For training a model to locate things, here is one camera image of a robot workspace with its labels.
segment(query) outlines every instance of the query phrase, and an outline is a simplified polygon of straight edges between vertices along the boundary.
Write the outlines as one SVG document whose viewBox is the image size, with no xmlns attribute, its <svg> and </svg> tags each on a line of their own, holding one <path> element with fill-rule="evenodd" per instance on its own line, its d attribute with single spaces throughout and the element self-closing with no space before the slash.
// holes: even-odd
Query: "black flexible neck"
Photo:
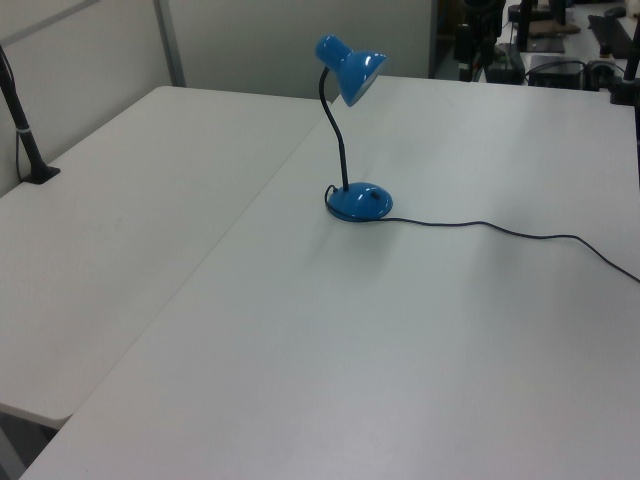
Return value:
<svg viewBox="0 0 640 480">
<path fill-rule="evenodd" d="M 338 128 L 338 124 L 331 115 L 331 110 L 329 110 L 329 105 L 327 105 L 327 99 L 324 95 L 324 82 L 327 79 L 327 75 L 329 74 L 329 69 L 325 67 L 322 71 L 322 75 L 320 75 L 320 103 L 322 103 L 322 108 L 324 108 L 324 113 L 329 117 L 329 121 L 331 122 L 331 126 L 333 130 L 336 132 L 336 136 L 338 137 L 338 149 L 340 150 L 340 168 L 342 170 L 342 190 L 345 192 L 349 191 L 349 179 L 347 178 L 347 159 L 344 154 L 344 141 L 342 140 L 342 134 L 340 133 L 340 129 Z"/>
<path fill-rule="evenodd" d="M 40 151 L 36 145 L 36 141 L 31 133 L 31 127 L 27 122 L 27 117 L 24 114 L 20 99 L 16 92 L 16 86 L 13 75 L 10 70 L 9 61 L 0 46 L 0 88 L 2 94 L 7 102 L 13 122 L 16 124 L 16 130 L 20 135 L 24 149 L 27 152 L 29 161 L 31 162 L 31 175 L 29 178 L 25 178 L 25 181 L 31 183 L 42 184 L 49 180 L 51 177 L 60 172 L 57 168 L 47 166 L 40 156 Z"/>
</svg>

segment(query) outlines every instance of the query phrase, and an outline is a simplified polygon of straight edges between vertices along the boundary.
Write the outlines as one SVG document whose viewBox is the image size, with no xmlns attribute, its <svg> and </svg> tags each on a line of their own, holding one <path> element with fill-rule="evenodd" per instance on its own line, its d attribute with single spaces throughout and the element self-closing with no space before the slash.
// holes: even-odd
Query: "lamp base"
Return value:
<svg viewBox="0 0 640 480">
<path fill-rule="evenodd" d="M 393 200 L 385 189 L 371 183 L 349 184 L 349 190 L 335 190 L 328 199 L 329 212 L 347 222 L 379 220 L 391 211 Z"/>
<path fill-rule="evenodd" d="M 60 173 L 60 169 L 56 167 L 46 166 L 46 169 L 40 172 L 40 175 L 34 177 L 33 173 L 30 173 L 22 179 L 23 183 L 33 183 L 34 185 L 42 185 L 51 180 L 57 174 Z"/>
</svg>

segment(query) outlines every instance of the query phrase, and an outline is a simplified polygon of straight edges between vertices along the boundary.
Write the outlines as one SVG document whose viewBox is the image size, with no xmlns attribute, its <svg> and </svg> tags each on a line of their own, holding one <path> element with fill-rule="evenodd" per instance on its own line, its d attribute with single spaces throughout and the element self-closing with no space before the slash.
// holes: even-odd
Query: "table top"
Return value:
<svg viewBox="0 0 640 480">
<path fill-rule="evenodd" d="M 511 39 L 511 24 L 507 23 L 508 13 L 507 9 L 510 5 L 518 5 L 520 2 L 518 0 L 507 0 L 507 4 L 504 7 L 503 11 L 503 25 L 507 24 L 506 27 L 502 29 L 502 35 L 498 38 L 497 43 L 509 43 Z M 620 2 L 616 3 L 594 3 L 594 4 L 580 4 L 574 5 L 573 8 L 567 9 L 567 23 L 571 23 L 577 25 L 581 28 L 580 33 L 576 33 L 573 35 L 565 35 L 563 37 L 563 43 L 565 48 L 565 53 L 521 53 L 522 62 L 524 63 L 525 70 L 529 70 L 531 68 L 531 57 L 533 55 L 551 55 L 551 56 L 567 56 L 567 57 L 575 57 L 578 60 L 582 60 L 587 63 L 591 60 L 603 60 L 599 56 L 600 52 L 600 44 L 596 40 L 596 36 L 589 30 L 589 15 L 597 15 L 603 16 L 604 12 L 612 7 L 620 6 Z M 618 19 L 623 28 L 627 31 L 629 36 L 633 38 L 633 34 L 635 32 L 637 20 L 631 19 L 629 17 L 623 17 Z M 517 35 L 518 30 L 513 30 L 513 43 L 515 43 L 515 37 Z M 616 65 L 619 65 L 621 68 L 625 68 L 627 66 L 626 60 L 617 60 L 613 57 L 608 59 L 604 59 L 607 62 L 613 62 Z"/>
<path fill-rule="evenodd" d="M 160 88 L 0 199 L 0 411 L 64 423 L 322 115 Z"/>
<path fill-rule="evenodd" d="M 382 77 L 334 112 L 391 215 L 640 272 L 631 108 Z M 335 143 L 320 122 L 25 480 L 637 478 L 639 285 L 575 242 L 341 222 Z"/>
</svg>

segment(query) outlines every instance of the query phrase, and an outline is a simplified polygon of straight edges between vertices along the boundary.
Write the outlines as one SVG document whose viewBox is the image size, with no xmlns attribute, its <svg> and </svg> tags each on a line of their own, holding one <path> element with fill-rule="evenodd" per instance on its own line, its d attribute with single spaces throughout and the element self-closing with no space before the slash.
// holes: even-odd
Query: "desk lamp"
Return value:
<svg viewBox="0 0 640 480">
<path fill-rule="evenodd" d="M 51 177 L 60 173 L 60 169 L 49 167 L 42 161 L 36 140 L 33 138 L 33 133 L 31 133 L 31 127 L 29 126 L 29 122 L 27 122 L 27 117 L 24 114 L 22 105 L 20 105 L 13 72 L 2 50 L 2 46 L 0 46 L 0 88 L 2 89 L 4 99 L 13 117 L 13 122 L 16 125 L 16 132 L 22 140 L 24 149 L 29 157 L 29 162 L 31 163 L 31 175 L 25 177 L 23 181 L 41 185 Z"/>
<path fill-rule="evenodd" d="M 338 78 L 342 98 L 347 106 L 352 107 L 371 86 L 387 57 L 375 52 L 354 52 L 335 35 L 320 39 L 316 45 L 316 56 L 325 64 L 320 76 L 320 102 L 338 137 L 342 169 L 342 188 L 335 190 L 329 197 L 329 212 L 349 222 L 377 220 L 391 211 L 391 195 L 371 183 L 349 183 L 344 141 L 327 105 L 324 83 L 329 70 L 332 70 Z"/>
</svg>

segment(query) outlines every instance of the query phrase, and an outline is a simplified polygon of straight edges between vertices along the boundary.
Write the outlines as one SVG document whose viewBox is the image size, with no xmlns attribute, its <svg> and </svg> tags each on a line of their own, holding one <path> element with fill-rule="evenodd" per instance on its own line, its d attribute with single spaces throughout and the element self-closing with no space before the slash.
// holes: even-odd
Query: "blue desk lamp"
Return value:
<svg viewBox="0 0 640 480">
<path fill-rule="evenodd" d="M 316 45 L 316 56 L 326 65 L 320 76 L 320 101 L 338 137 L 342 169 L 342 188 L 336 189 L 329 197 L 329 212 L 349 222 L 377 220 L 391 211 L 391 195 L 371 183 L 349 184 L 344 141 L 327 105 L 324 83 L 329 70 L 332 70 L 338 78 L 342 98 L 347 106 L 352 107 L 371 86 L 387 57 L 375 52 L 354 52 L 335 35 L 320 39 Z"/>
</svg>

